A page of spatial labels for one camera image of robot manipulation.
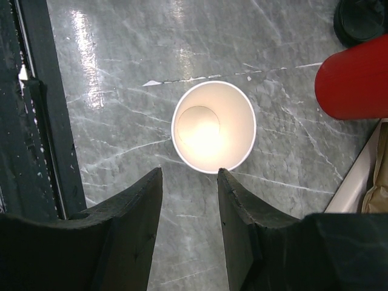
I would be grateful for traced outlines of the black paper coffee cup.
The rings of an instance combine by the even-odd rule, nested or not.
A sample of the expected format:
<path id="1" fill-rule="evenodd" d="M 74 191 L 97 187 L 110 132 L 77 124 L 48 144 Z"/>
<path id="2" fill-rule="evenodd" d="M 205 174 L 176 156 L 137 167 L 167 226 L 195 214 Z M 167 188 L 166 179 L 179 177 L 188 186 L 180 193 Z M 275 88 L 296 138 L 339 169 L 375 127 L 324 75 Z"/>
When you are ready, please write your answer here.
<path id="1" fill-rule="evenodd" d="M 239 167 L 252 152 L 256 131 L 252 103 L 241 89 L 225 81 L 190 88 L 178 101 L 171 121 L 178 156 L 206 174 Z"/>

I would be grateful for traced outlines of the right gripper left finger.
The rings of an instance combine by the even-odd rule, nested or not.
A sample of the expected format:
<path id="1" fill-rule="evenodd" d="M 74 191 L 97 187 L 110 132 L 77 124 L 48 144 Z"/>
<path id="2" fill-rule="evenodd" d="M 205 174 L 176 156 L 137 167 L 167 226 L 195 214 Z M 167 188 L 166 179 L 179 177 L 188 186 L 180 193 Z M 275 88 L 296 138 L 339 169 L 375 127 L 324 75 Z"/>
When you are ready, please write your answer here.
<path id="1" fill-rule="evenodd" d="M 157 167 L 66 220 L 1 215 L 1 289 L 146 290 L 162 196 Z"/>

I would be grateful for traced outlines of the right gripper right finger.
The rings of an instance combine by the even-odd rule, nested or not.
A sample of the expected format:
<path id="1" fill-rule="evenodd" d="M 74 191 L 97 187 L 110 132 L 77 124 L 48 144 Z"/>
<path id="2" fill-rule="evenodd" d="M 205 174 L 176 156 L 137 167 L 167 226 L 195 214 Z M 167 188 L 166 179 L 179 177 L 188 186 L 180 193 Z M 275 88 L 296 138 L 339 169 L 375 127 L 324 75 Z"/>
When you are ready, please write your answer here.
<path id="1" fill-rule="evenodd" d="M 218 172 L 230 290 L 386 290 L 387 215 L 294 218 Z"/>

